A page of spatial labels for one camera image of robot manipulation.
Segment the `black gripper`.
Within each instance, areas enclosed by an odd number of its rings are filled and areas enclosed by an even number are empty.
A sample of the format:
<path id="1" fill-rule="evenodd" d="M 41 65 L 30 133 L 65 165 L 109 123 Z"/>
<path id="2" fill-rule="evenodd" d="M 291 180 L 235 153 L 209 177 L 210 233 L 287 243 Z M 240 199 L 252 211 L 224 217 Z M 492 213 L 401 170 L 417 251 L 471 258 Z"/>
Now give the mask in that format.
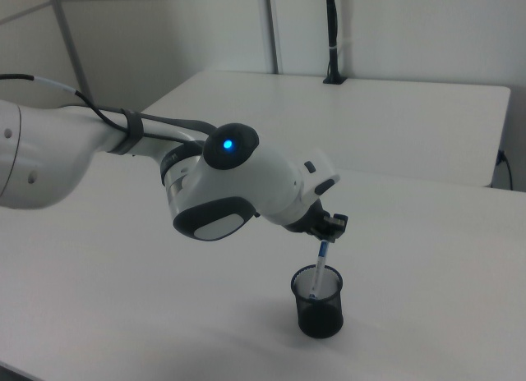
<path id="1" fill-rule="evenodd" d="M 320 241 L 336 241 L 346 231 L 348 216 L 330 213 L 323 209 L 320 200 L 315 201 L 308 211 L 295 223 L 286 226 L 286 229 L 295 233 L 307 233 L 315 236 Z"/>

